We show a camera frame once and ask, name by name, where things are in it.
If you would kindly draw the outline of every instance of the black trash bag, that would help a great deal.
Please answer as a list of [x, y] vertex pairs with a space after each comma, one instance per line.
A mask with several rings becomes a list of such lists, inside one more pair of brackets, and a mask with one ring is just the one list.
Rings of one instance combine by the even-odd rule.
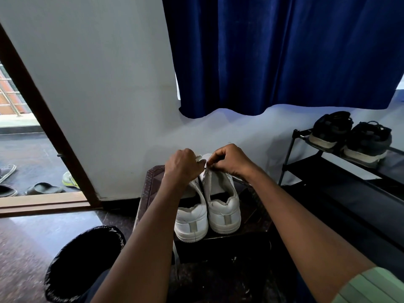
[[126, 244], [114, 226], [94, 227], [78, 235], [56, 255], [45, 275], [45, 297], [54, 303], [74, 303], [112, 267]]

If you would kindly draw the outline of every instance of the person's left hand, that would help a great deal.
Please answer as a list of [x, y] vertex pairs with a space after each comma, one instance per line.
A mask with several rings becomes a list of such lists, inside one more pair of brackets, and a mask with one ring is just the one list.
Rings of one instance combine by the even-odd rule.
[[177, 150], [165, 163], [164, 179], [184, 187], [205, 169], [206, 160], [196, 162], [190, 149]]

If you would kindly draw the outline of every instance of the wooden door frame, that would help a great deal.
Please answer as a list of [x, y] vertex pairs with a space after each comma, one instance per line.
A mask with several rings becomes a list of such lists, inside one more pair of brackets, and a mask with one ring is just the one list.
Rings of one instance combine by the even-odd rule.
[[53, 147], [62, 158], [87, 201], [92, 207], [101, 207], [93, 185], [85, 173], [70, 144], [50, 112], [41, 93], [35, 86], [28, 70], [18, 55], [13, 43], [0, 23], [0, 62], [32, 110]]

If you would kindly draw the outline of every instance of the wooden threshold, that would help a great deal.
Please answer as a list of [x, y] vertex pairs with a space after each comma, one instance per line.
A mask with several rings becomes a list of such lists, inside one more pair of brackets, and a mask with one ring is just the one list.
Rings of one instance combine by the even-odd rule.
[[97, 207], [92, 206], [82, 192], [23, 195], [0, 199], [0, 217], [65, 213], [95, 208]]

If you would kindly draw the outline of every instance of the hand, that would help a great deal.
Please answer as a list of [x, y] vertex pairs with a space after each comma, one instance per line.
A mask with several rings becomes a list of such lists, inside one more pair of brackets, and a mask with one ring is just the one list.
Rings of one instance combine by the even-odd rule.
[[217, 149], [209, 158], [206, 165], [208, 167], [211, 166], [212, 169], [246, 180], [248, 180], [247, 178], [251, 172], [259, 170], [259, 167], [233, 143]]
[[203, 172], [205, 163], [204, 159], [196, 162], [195, 153], [190, 149], [177, 150], [165, 164], [164, 180], [185, 187]]

